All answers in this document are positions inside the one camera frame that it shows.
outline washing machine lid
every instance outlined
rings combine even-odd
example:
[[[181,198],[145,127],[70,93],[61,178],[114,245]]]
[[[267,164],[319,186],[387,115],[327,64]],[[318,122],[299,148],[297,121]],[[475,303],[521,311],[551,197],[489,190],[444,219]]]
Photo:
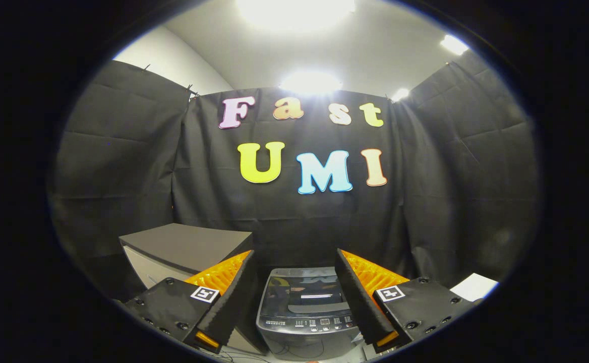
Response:
[[[261,315],[270,317],[322,317],[348,313],[336,275],[315,277],[271,276]]]

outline ceiling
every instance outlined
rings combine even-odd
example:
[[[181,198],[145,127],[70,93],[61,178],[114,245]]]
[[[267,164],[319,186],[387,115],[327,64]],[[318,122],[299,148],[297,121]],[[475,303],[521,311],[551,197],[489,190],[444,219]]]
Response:
[[[343,90],[391,97],[457,57],[440,45],[446,32],[429,19],[376,0],[356,0],[354,12],[316,32],[256,27],[234,0],[209,0],[166,26],[234,89],[274,87],[313,70],[333,74]]]

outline washing machine control panel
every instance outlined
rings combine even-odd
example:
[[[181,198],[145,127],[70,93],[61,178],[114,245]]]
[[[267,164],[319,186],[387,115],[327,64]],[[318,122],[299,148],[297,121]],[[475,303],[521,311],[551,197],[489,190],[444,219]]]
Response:
[[[283,333],[318,334],[341,331],[355,327],[352,315],[338,315],[327,318],[280,318],[261,316],[258,320],[261,328]]]

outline white wall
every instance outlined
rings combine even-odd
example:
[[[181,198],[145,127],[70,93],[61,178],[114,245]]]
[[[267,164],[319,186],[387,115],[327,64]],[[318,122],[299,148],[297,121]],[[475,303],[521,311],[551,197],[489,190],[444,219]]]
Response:
[[[232,90],[232,86],[172,31],[161,26],[138,38],[120,51],[114,60],[147,68],[168,80],[191,88],[198,94]]]

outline washing machine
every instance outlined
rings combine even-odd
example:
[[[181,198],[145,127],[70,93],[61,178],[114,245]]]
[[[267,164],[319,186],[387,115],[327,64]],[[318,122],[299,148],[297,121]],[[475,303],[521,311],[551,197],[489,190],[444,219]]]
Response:
[[[272,270],[256,327],[283,360],[341,356],[355,347],[359,334],[334,267]]]

